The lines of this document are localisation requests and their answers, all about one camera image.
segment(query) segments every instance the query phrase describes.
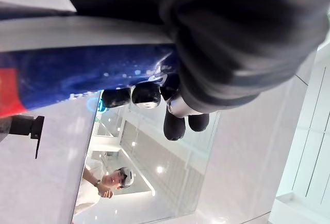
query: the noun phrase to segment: glass panel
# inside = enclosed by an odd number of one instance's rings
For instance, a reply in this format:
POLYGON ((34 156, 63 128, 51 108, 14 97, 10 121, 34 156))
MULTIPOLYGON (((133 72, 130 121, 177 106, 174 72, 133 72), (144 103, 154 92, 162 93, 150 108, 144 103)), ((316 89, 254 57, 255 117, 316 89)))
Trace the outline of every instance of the glass panel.
POLYGON ((92 206, 75 214, 75 224, 146 223, 195 211, 220 113, 211 113, 203 132, 193 132, 186 120, 185 136, 168 141, 163 134, 165 112, 162 100, 155 109, 130 104, 97 113, 86 166, 97 161, 101 183, 107 178, 113 182, 113 172, 128 167, 134 182, 128 188, 111 187, 111 199, 96 196, 92 206))

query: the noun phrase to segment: white wall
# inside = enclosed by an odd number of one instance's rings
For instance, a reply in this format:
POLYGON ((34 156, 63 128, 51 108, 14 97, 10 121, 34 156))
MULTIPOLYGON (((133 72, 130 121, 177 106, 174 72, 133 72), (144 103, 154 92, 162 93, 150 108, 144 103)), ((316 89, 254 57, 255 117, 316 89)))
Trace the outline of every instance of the white wall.
POLYGON ((71 223, 95 116, 87 99, 26 114, 45 116, 37 160, 36 140, 8 135, 0 142, 1 224, 71 223))
POLYGON ((270 212, 306 90, 294 77, 223 111, 196 212, 163 223, 239 224, 270 212))

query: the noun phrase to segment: white tile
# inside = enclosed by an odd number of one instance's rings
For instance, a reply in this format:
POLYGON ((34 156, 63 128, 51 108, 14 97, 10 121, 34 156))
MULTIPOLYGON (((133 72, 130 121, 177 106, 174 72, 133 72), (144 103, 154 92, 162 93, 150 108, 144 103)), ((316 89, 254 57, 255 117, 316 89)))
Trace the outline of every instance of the white tile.
POLYGON ((312 178, 314 166, 318 157, 323 134, 310 131, 306 146, 300 162, 293 191, 300 196, 305 196, 312 178))
POLYGON ((277 191, 278 196, 292 191, 301 157, 305 148, 307 134, 307 129, 297 128, 295 131, 289 157, 277 191))
POLYGON ((301 114, 298 121, 298 126, 303 128, 309 128, 315 111, 315 105, 319 96, 319 90, 323 78, 325 67, 314 67, 309 86, 304 99, 304 104, 301 109, 301 114))
POLYGON ((315 166, 314 175, 309 187, 307 199, 315 204, 321 204, 324 196, 325 188, 328 184, 330 175, 330 134, 325 134, 320 149, 320 154, 315 166))
POLYGON ((328 124, 330 115, 330 67, 324 71, 322 86, 320 86, 320 93, 315 108, 315 113, 311 123, 311 128, 319 131, 324 131, 328 124))

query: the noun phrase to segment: person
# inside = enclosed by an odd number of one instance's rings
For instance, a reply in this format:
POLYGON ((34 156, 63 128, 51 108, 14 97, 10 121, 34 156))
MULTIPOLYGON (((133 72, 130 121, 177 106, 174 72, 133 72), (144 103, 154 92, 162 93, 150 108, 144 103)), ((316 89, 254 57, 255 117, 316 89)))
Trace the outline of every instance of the person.
POLYGON ((113 173, 104 173, 101 161, 87 159, 78 191, 74 214, 78 214, 103 198, 111 198, 111 188, 121 189, 130 187, 134 182, 135 174, 128 167, 122 167, 113 173))

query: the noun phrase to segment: ceiling light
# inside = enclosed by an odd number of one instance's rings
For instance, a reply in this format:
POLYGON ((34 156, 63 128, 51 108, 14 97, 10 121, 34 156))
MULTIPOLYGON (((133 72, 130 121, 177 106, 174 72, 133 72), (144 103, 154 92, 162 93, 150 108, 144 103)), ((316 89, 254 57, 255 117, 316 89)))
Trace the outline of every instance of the ceiling light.
POLYGON ((164 172, 164 168, 162 166, 157 166, 157 172, 159 174, 163 173, 164 172))

